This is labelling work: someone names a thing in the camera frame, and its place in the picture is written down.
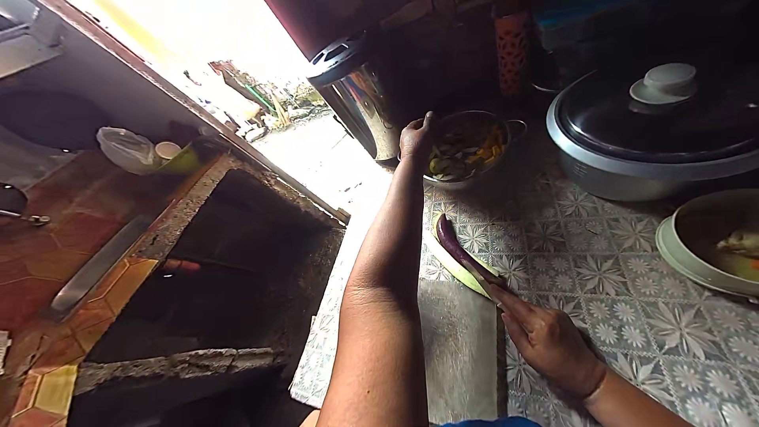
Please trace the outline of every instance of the blue shirt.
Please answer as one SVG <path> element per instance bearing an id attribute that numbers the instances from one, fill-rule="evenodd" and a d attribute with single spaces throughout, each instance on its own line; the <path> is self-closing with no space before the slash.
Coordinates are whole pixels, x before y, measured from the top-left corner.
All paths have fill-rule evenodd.
<path id="1" fill-rule="evenodd" d="M 510 416 L 509 418 L 498 418 L 495 421 L 483 421 L 474 419 L 471 421 L 451 422 L 442 427 L 540 427 L 538 424 L 529 419 L 520 416 Z"/>

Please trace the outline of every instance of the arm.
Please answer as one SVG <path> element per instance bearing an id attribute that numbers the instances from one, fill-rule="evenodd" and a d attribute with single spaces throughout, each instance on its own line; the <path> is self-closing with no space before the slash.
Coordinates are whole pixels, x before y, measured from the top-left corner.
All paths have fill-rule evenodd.
<path id="1" fill-rule="evenodd" d="M 430 112 L 401 136 L 401 163 L 358 252 L 340 308 L 318 426 L 427 425 L 417 285 Z"/>
<path id="2" fill-rule="evenodd" d="M 522 301 L 498 286 L 501 318 L 524 360 L 551 384 L 580 400 L 604 427 L 689 427 L 604 365 L 565 312 Z"/>

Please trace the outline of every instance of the outdoor ground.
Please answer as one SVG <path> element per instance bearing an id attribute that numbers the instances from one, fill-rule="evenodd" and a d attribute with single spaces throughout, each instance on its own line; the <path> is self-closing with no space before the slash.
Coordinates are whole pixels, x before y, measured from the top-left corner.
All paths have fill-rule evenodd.
<path id="1" fill-rule="evenodd" d="M 387 172 L 345 133 L 332 110 L 316 112 L 273 131 L 253 146 L 335 209 L 350 214 L 357 189 Z"/>

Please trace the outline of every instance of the forearm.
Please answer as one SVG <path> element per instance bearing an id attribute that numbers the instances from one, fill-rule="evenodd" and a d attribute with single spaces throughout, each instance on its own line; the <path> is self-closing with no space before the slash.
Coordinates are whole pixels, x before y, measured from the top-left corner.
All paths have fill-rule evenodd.
<path id="1" fill-rule="evenodd" d="M 691 427 L 610 368 L 584 405 L 603 427 Z"/>
<path id="2" fill-rule="evenodd" d="M 319 426 L 427 424 L 417 307 L 420 167 L 401 161 L 348 278 Z"/>
<path id="3" fill-rule="evenodd" d="M 393 180 L 348 279 L 348 290 L 381 290 L 393 302 L 416 308 L 421 250 L 422 166 L 407 158 Z"/>

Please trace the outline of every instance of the green bowl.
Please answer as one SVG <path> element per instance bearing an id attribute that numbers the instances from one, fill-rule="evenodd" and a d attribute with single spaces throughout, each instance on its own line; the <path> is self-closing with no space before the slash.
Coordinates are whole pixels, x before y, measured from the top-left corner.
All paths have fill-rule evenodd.
<path id="1" fill-rule="evenodd" d="M 728 190 L 695 198 L 682 205 L 671 217 L 659 225 L 656 234 L 657 247 L 667 264 L 688 279 L 710 289 L 733 295 L 759 296 L 759 281 L 748 280 L 728 273 L 699 258 L 685 242 L 693 242 L 708 232 L 688 232 L 679 227 L 684 215 L 714 212 L 724 207 L 728 209 L 748 209 L 759 206 L 759 189 Z"/>
<path id="2" fill-rule="evenodd" d="M 156 170 L 156 173 L 167 173 L 171 175 L 189 175 L 200 169 L 200 158 L 192 148 L 192 143 L 185 145 L 182 151 L 177 153 L 173 159 L 166 162 Z"/>

